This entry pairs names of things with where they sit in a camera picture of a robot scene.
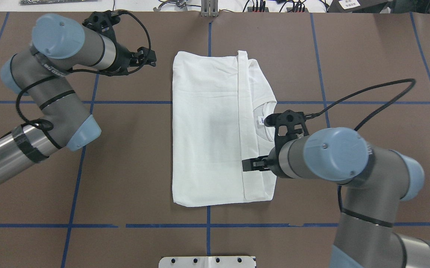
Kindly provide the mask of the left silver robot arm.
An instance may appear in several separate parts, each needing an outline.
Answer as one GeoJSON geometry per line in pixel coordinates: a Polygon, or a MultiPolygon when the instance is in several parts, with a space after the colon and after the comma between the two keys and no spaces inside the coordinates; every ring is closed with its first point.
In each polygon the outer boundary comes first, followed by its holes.
{"type": "Polygon", "coordinates": [[[42,15],[29,47],[0,70],[4,85],[17,94],[15,108],[23,120],[0,138],[0,185],[62,148],[77,151],[101,135],[67,76],[131,75],[143,66],[156,66],[156,60],[146,26],[130,11],[93,12],[82,23],[59,14],[42,15]],[[122,15],[138,22],[147,47],[130,51],[118,43],[114,26],[122,15]]]}

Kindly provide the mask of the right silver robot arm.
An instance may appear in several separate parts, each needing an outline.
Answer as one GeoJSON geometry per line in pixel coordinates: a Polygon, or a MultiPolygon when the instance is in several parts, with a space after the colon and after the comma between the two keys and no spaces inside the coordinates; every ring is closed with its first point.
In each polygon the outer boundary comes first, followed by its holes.
{"type": "Polygon", "coordinates": [[[424,170],[415,159],[372,145],[353,129],[336,127],[243,160],[242,169],[323,179],[347,188],[329,267],[430,268],[430,241],[392,230],[399,203],[416,197],[424,186],[424,170]]]}

